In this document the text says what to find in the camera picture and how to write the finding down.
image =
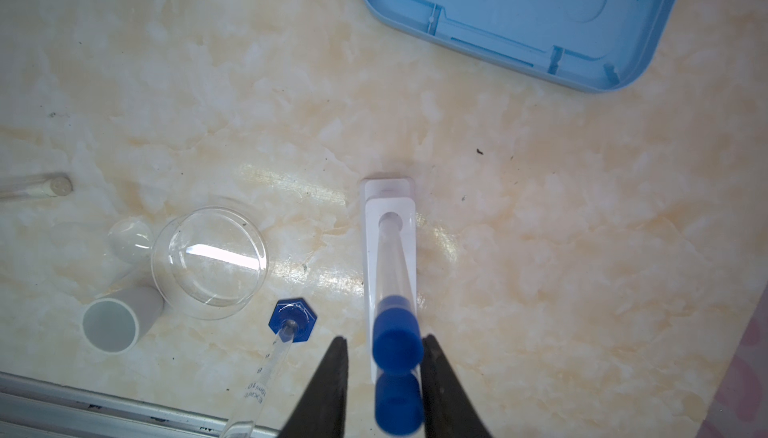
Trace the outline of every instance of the blue rubber stopper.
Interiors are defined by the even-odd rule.
[[[296,334],[293,336],[293,343],[307,341],[312,334],[312,328],[317,322],[317,315],[304,298],[290,298],[288,300],[279,300],[275,304],[272,312],[269,326],[276,334],[280,332],[284,323],[293,320],[296,323]]]
[[[393,295],[379,303],[373,322],[373,360],[389,375],[406,375],[422,362],[424,345],[410,302]]]
[[[409,435],[424,422],[424,405],[413,374],[383,374],[376,381],[376,423],[390,435]]]

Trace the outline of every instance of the test tube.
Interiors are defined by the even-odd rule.
[[[65,176],[0,185],[0,201],[24,198],[56,198],[72,193],[72,182]]]
[[[411,373],[424,357],[416,320],[406,256],[400,239],[402,220],[395,213],[379,222],[376,262],[376,319],[373,322],[373,359],[388,375]]]
[[[256,371],[256,378],[246,386],[243,398],[235,413],[226,422],[220,438],[250,438],[264,408],[264,400],[274,371],[288,354],[296,336],[296,328],[296,322],[293,320],[283,323],[283,327],[275,335],[270,352],[264,356],[264,361]]]

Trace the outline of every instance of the blue hexagonal base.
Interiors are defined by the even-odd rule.
[[[315,322],[317,321],[317,315],[312,311],[308,303],[304,301],[304,298],[280,300],[272,312],[270,328],[277,334],[288,320],[296,322],[296,336],[293,337],[293,343],[299,343],[310,338],[312,328],[315,327]]]

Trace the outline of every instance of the glass tube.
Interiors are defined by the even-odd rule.
[[[254,432],[256,421],[264,408],[264,400],[272,376],[278,366],[283,363],[295,336],[296,322],[287,320],[275,335],[272,348],[264,356],[264,361],[256,371],[256,377],[246,386],[240,404],[220,434],[221,438],[250,438],[250,434]]]
[[[379,222],[379,257],[376,262],[376,314],[382,300],[399,296],[408,300],[413,312],[413,293],[408,279],[406,255],[402,249],[402,221],[395,213],[385,214]]]
[[[34,181],[19,180],[0,185],[0,201],[24,198],[56,198],[72,193],[72,182],[65,176]]]

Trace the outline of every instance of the petri dish lid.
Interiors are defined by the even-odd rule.
[[[170,222],[152,256],[152,274],[166,301],[209,320],[244,307],[266,271],[266,247],[256,226],[223,207],[201,208]]]

